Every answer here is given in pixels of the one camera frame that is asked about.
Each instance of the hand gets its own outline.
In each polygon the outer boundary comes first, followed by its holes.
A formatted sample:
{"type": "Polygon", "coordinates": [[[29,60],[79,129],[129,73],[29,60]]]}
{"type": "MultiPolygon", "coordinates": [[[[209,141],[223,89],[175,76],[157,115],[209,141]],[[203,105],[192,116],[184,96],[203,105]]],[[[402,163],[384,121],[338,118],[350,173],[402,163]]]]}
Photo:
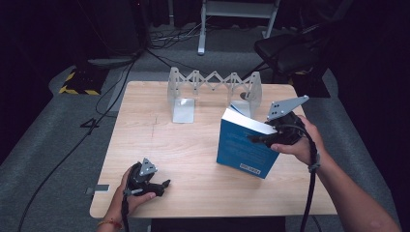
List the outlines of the hand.
{"type": "MultiPolygon", "coordinates": [[[[130,174],[131,169],[129,168],[126,173],[123,175],[123,179],[121,180],[121,185],[115,190],[114,196],[112,197],[111,204],[103,218],[103,220],[114,220],[118,223],[122,223],[122,215],[121,215],[121,208],[122,202],[124,197],[124,189],[127,185],[128,176],[130,174]]],[[[127,198],[129,203],[129,215],[135,212],[136,208],[141,204],[150,201],[156,197],[153,192],[147,192],[141,196],[134,196],[131,195],[127,198]]],[[[103,224],[98,227],[98,231],[116,231],[115,227],[111,224],[103,224]]]]}
{"type": "MultiPolygon", "coordinates": [[[[317,127],[304,116],[298,115],[298,117],[304,123],[305,129],[315,143],[317,151],[319,153],[325,152],[323,139],[317,127]]],[[[283,145],[277,143],[272,144],[271,149],[280,153],[292,154],[299,161],[310,165],[310,146],[306,137],[302,137],[297,143],[293,145],[283,145]]]]}
{"type": "MultiPolygon", "coordinates": [[[[130,171],[131,171],[131,168],[129,168],[126,171],[126,173],[124,173],[123,179],[121,180],[121,185],[118,187],[121,190],[121,197],[122,197],[123,191],[126,187],[130,171]]],[[[156,195],[153,192],[147,192],[147,193],[145,193],[144,195],[141,195],[141,196],[134,196],[134,195],[129,196],[128,197],[129,215],[132,214],[139,205],[153,199],[154,197],[156,197],[156,195]]]]}

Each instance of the metal bracket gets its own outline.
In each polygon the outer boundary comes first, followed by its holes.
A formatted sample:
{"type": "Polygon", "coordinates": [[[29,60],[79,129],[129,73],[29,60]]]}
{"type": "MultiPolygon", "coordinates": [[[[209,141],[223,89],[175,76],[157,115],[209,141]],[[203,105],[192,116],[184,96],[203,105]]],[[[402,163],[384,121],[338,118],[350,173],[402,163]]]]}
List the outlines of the metal bracket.
{"type": "Polygon", "coordinates": [[[158,169],[152,164],[148,159],[144,158],[144,161],[141,163],[141,170],[139,172],[140,176],[146,176],[157,172],[158,169]]]}
{"type": "Polygon", "coordinates": [[[259,107],[262,99],[259,72],[253,72],[246,79],[242,79],[235,72],[226,78],[217,72],[202,76],[199,71],[193,71],[188,76],[183,76],[177,68],[172,67],[169,73],[167,99],[173,123],[193,123],[196,99],[192,96],[181,96],[181,89],[185,86],[191,88],[195,95],[199,94],[202,86],[202,88],[207,87],[215,92],[218,89],[226,88],[228,90],[227,105],[234,105],[239,109],[238,111],[250,118],[253,117],[253,112],[259,107]]]}
{"type": "Polygon", "coordinates": [[[280,118],[290,113],[293,109],[303,104],[307,100],[308,96],[304,95],[303,97],[290,100],[272,101],[271,108],[269,109],[269,113],[267,116],[268,121],[280,118]]]}

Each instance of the black cable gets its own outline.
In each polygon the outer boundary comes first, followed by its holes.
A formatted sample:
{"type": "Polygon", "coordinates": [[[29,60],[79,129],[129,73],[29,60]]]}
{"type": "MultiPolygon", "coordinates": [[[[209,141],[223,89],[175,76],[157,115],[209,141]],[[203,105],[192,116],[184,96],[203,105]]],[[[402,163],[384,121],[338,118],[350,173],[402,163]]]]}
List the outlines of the black cable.
{"type": "MultiPolygon", "coordinates": [[[[126,75],[126,79],[123,83],[123,86],[120,90],[120,93],[123,91],[125,84],[127,82],[128,76],[130,74],[130,70],[133,66],[133,64],[135,64],[135,61],[137,59],[135,59],[132,64],[130,65],[127,75],[126,75]]],[[[26,208],[24,209],[23,215],[21,216],[20,219],[20,223],[18,225],[18,232],[21,231],[22,225],[24,223],[24,219],[27,215],[27,212],[31,206],[31,204],[33,203],[34,199],[36,198],[37,194],[39,193],[40,189],[43,187],[43,185],[48,181],[48,179],[51,177],[51,175],[55,172],[55,170],[57,170],[58,167],[61,166],[61,164],[78,148],[78,146],[85,140],[85,138],[91,134],[91,131],[98,125],[98,123],[106,116],[106,114],[109,112],[109,110],[111,110],[111,108],[114,106],[114,104],[118,101],[118,99],[120,98],[120,94],[117,96],[117,98],[115,99],[115,101],[112,103],[112,105],[106,110],[106,112],[99,118],[99,120],[97,120],[96,123],[93,123],[92,126],[90,127],[90,129],[84,134],[84,136],[75,144],[75,146],[63,157],[63,159],[61,159],[61,161],[48,173],[48,175],[44,178],[44,180],[42,181],[42,183],[37,187],[37,189],[35,190],[35,192],[33,193],[33,195],[31,196],[26,208]]]]}
{"type": "Polygon", "coordinates": [[[319,230],[319,232],[322,232],[322,227],[320,227],[319,221],[317,220],[317,218],[315,216],[311,216],[313,218],[314,223],[317,226],[317,229],[319,230]]]}
{"type": "MultiPolygon", "coordinates": [[[[295,126],[295,125],[280,125],[277,126],[276,129],[282,129],[282,128],[295,128],[297,130],[299,130],[300,132],[302,132],[308,140],[309,143],[309,147],[310,147],[310,163],[311,165],[317,163],[317,150],[316,150],[316,145],[313,142],[313,139],[310,137],[310,135],[308,134],[308,132],[301,127],[295,126]]],[[[305,231],[306,225],[307,225],[307,221],[308,221],[308,213],[310,211],[310,205],[311,205],[311,200],[313,198],[313,192],[314,192],[314,185],[316,183],[316,169],[312,168],[310,170],[310,181],[309,181],[309,187],[308,187],[308,192],[307,192],[307,204],[305,206],[305,212],[304,212],[304,216],[302,218],[302,223],[301,223],[301,232],[305,231]]]]}
{"type": "Polygon", "coordinates": [[[194,67],[191,67],[191,66],[188,66],[188,65],[184,65],[184,64],[182,64],[182,63],[180,63],[180,62],[178,62],[178,61],[174,61],[174,60],[171,60],[171,59],[166,58],[166,57],[163,57],[163,56],[156,55],[156,54],[154,54],[152,51],[150,51],[148,48],[147,48],[146,50],[147,50],[148,53],[150,53],[152,56],[154,56],[155,58],[159,59],[161,62],[163,62],[164,64],[166,64],[170,69],[172,68],[172,66],[169,65],[168,63],[166,63],[165,61],[163,61],[162,59],[168,60],[168,61],[170,61],[170,62],[179,64],[179,65],[182,65],[182,66],[187,67],[187,68],[190,68],[190,69],[192,69],[192,70],[198,70],[198,71],[200,71],[201,73],[204,73],[204,74],[209,75],[209,73],[204,72],[204,71],[201,71],[201,70],[196,69],[196,68],[194,68],[194,67]]]}
{"type": "MultiPolygon", "coordinates": [[[[115,82],[115,84],[113,84],[113,85],[100,97],[99,101],[97,101],[97,103],[96,103],[96,111],[97,111],[97,113],[99,113],[100,115],[103,115],[103,113],[101,113],[101,112],[98,110],[98,106],[99,106],[100,101],[103,99],[103,97],[104,97],[106,94],[109,93],[109,91],[111,91],[115,86],[117,86],[117,84],[123,79],[124,71],[125,71],[127,68],[128,68],[128,66],[126,66],[126,67],[123,69],[123,71],[121,72],[121,76],[120,76],[120,78],[117,80],[117,82],[115,82]]],[[[106,115],[106,117],[117,118],[116,116],[111,116],[111,115],[106,115]]]]}
{"type": "Polygon", "coordinates": [[[85,17],[88,20],[88,23],[91,25],[91,28],[93,28],[93,31],[96,33],[97,37],[100,39],[100,41],[104,44],[104,46],[109,49],[110,51],[118,54],[118,55],[126,55],[126,56],[133,56],[134,53],[122,53],[122,52],[118,52],[114,49],[112,49],[110,46],[108,46],[108,44],[106,44],[105,40],[103,40],[103,38],[100,36],[99,32],[97,31],[96,27],[94,26],[93,22],[91,21],[91,18],[88,16],[88,14],[85,12],[84,8],[82,7],[81,3],[76,0],[79,8],[81,9],[82,13],[85,15],[85,17]]]}
{"type": "MultiPolygon", "coordinates": [[[[163,48],[170,48],[171,46],[173,46],[174,44],[176,44],[177,42],[184,42],[184,41],[188,41],[190,39],[192,39],[193,37],[197,37],[200,34],[197,34],[197,32],[199,32],[201,30],[200,28],[201,23],[197,24],[196,26],[194,26],[191,29],[185,29],[185,31],[188,31],[188,33],[185,35],[185,32],[183,33],[181,30],[180,32],[178,32],[177,35],[173,35],[172,34],[175,32],[175,30],[173,30],[171,33],[169,33],[167,36],[165,36],[165,40],[163,42],[163,45],[151,45],[150,48],[151,49],[163,49],[163,48]]],[[[209,34],[210,32],[212,32],[213,30],[210,28],[207,28],[207,33],[209,34]]]]}
{"type": "Polygon", "coordinates": [[[129,175],[127,177],[126,187],[124,188],[123,201],[121,203],[121,218],[123,219],[124,230],[126,232],[130,231],[130,226],[128,223],[128,213],[129,213],[128,191],[129,191],[129,182],[130,182],[131,174],[133,173],[135,166],[136,164],[132,166],[129,172],[129,175]]]}
{"type": "Polygon", "coordinates": [[[199,36],[199,34],[195,34],[198,31],[196,27],[193,27],[191,29],[181,30],[175,35],[173,35],[174,32],[176,32],[175,30],[171,31],[167,35],[164,35],[162,32],[151,32],[151,34],[154,34],[154,35],[161,34],[160,36],[151,37],[151,42],[164,42],[163,46],[165,46],[170,41],[178,41],[178,42],[187,41],[187,40],[190,40],[192,37],[199,36]]]}

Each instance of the black chair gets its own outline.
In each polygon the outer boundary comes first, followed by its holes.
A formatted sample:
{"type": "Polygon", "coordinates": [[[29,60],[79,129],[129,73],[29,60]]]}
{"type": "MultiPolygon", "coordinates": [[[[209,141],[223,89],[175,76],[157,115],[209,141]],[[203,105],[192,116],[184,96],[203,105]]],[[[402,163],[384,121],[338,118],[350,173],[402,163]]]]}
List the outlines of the black chair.
{"type": "Polygon", "coordinates": [[[256,41],[255,52],[263,62],[252,71],[244,75],[250,76],[253,72],[271,68],[272,82],[276,78],[297,74],[310,73],[324,55],[324,48],[339,27],[340,21],[329,21],[310,26],[300,32],[286,32],[271,38],[256,41]]]}

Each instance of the wooden table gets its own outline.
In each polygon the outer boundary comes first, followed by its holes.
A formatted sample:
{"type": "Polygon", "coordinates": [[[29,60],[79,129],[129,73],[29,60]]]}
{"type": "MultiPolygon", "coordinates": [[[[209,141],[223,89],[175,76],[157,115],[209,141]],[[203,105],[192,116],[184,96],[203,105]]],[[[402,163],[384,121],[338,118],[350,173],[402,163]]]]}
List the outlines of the wooden table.
{"type": "MultiPolygon", "coordinates": [[[[124,172],[144,158],[157,168],[152,183],[170,179],[163,197],[142,205],[138,218],[203,218],[302,215],[309,173],[294,156],[279,155],[266,179],[218,164],[220,118],[227,91],[200,89],[193,124],[171,122],[167,82],[128,84],[107,150],[90,214],[102,218],[124,172]]],[[[255,119],[266,120],[272,101],[296,98],[290,85],[262,85],[263,98],[255,119]]],[[[299,106],[296,114],[304,114],[299,106]]],[[[310,209],[313,215],[335,215],[327,191],[317,179],[310,209]]]]}

